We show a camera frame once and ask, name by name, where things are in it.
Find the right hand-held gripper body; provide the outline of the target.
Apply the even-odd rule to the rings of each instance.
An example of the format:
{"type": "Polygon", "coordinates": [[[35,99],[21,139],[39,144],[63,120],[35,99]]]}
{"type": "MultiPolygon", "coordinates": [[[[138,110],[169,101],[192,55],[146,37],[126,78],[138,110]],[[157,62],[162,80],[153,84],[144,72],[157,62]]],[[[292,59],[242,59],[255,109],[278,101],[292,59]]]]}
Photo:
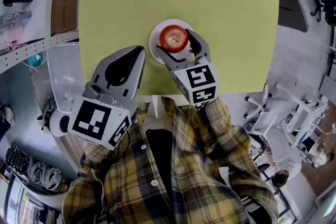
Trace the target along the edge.
{"type": "Polygon", "coordinates": [[[218,74],[213,62],[204,56],[172,71],[177,87],[191,105],[203,105],[218,97],[218,74]]]}

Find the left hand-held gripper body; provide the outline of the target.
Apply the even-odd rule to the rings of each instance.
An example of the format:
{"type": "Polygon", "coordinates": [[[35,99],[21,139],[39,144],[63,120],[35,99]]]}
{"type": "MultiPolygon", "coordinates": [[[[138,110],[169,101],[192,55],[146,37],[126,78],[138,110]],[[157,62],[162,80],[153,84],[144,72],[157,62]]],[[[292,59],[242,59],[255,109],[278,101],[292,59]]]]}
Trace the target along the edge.
{"type": "Polygon", "coordinates": [[[132,124],[137,103],[88,82],[74,100],[68,131],[92,144],[113,150],[132,124]]]}

